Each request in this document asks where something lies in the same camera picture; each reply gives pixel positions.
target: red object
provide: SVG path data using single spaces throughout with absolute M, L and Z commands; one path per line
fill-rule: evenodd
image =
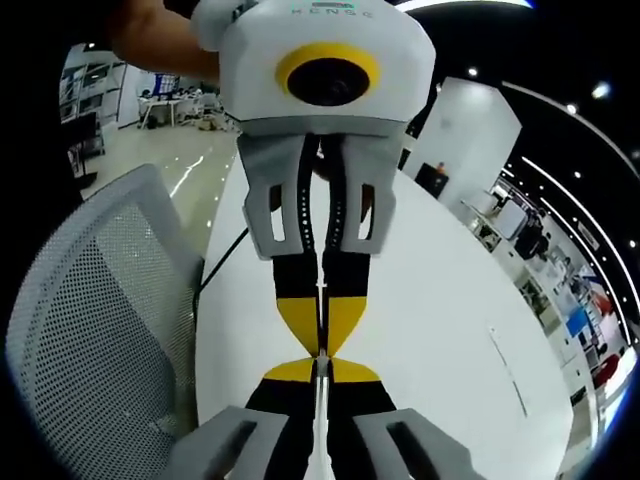
M 618 355 L 610 355 L 606 358 L 604 362 L 600 365 L 600 370 L 593 377 L 593 385 L 596 388 L 600 388 L 602 385 L 607 383 L 613 374 L 616 373 L 618 369 L 618 362 L 620 362 L 620 357 Z
M 600 310 L 602 315 L 607 315 L 608 313 L 613 312 L 613 305 L 611 305 L 611 300 L 609 300 L 607 296 L 594 292 L 594 298 L 596 301 L 596 306 L 598 307 L 598 310 Z

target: white table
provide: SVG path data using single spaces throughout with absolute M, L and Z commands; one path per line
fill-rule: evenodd
M 205 275 L 245 227 L 247 188 L 236 159 Z M 329 189 L 314 177 L 311 190 L 321 250 Z M 572 410 L 537 319 L 444 206 L 403 174 L 394 190 L 396 215 L 383 254 L 371 262 L 367 311 L 338 356 L 373 368 L 398 408 L 415 408 L 465 444 L 488 480 L 555 478 Z M 270 262 L 258 260 L 249 239 L 203 292 L 198 315 L 200 422 L 243 406 L 266 371 L 306 356 L 276 310 Z
M 144 126 L 147 124 L 147 120 L 149 119 L 149 114 L 151 113 L 151 110 L 153 109 L 153 107 L 166 107 L 169 106 L 169 109 L 171 110 L 171 126 L 175 127 L 176 126 L 176 105 L 178 105 L 179 103 L 182 103 L 185 99 L 183 98 L 178 98 L 176 100 L 147 100 L 147 99 L 141 99 L 141 104 L 143 106 L 145 106 L 147 108 L 145 114 L 144 114 L 144 119 L 142 120 L 142 125 L 140 126 L 140 128 L 144 129 Z

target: yellow lens ring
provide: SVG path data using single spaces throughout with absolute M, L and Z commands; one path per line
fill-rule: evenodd
M 289 77 L 300 66 L 313 60 L 335 58 L 346 60 L 360 67 L 369 77 L 369 87 L 365 94 L 375 88 L 380 79 L 380 67 L 369 52 L 345 43 L 317 42 L 304 45 L 285 55 L 276 67 L 276 81 L 286 93 L 289 91 Z

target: ceiling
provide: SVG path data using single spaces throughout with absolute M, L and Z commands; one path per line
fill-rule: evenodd
M 637 323 L 640 315 L 628 278 L 607 242 L 574 202 L 522 161 L 523 156 L 530 159 L 585 206 L 640 286 L 640 160 L 632 159 L 632 152 L 640 150 L 640 82 L 632 61 L 637 58 L 637 51 L 632 52 L 633 16 L 620 9 L 577 10 L 558 3 L 564 2 L 537 1 L 530 9 L 467 2 L 409 12 L 436 48 L 430 102 L 416 123 L 424 123 L 436 97 L 434 87 L 447 76 L 471 79 L 467 70 L 473 66 L 479 72 L 475 81 L 500 88 L 523 125 L 509 158 L 515 181 L 524 183 L 534 202 L 543 194 L 565 219 L 576 217 L 589 228 L 601 245 L 597 257 L 607 258 L 601 262 L 605 274 L 619 299 L 627 299 L 622 304 L 625 318 Z M 503 81 L 563 105 L 575 104 L 578 114 L 609 137 L 627 161 L 565 110 L 505 88 Z M 601 81 L 612 92 L 596 100 L 591 92 Z M 630 240 L 638 247 L 631 248 Z

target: office floor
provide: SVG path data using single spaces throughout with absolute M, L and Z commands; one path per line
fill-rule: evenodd
M 130 170 L 154 164 L 173 199 L 185 234 L 204 254 L 225 177 L 236 153 L 236 135 L 205 132 L 195 127 L 119 130 L 106 140 L 106 154 L 87 161 L 96 182 L 83 190 L 85 198 Z

